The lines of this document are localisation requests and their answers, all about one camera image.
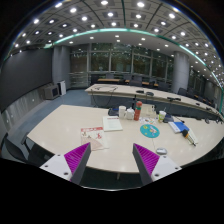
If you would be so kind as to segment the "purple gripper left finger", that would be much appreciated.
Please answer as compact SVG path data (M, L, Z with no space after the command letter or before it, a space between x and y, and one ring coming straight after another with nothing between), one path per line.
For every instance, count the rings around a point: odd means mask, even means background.
M91 144L86 143L66 154L54 155L41 169L79 185L90 153Z

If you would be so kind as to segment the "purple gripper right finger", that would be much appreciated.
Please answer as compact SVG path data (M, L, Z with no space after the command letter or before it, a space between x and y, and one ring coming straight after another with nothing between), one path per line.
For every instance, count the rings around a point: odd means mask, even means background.
M136 143L133 144L132 153L143 185L148 185L149 183L181 170L181 167L167 155L157 155Z

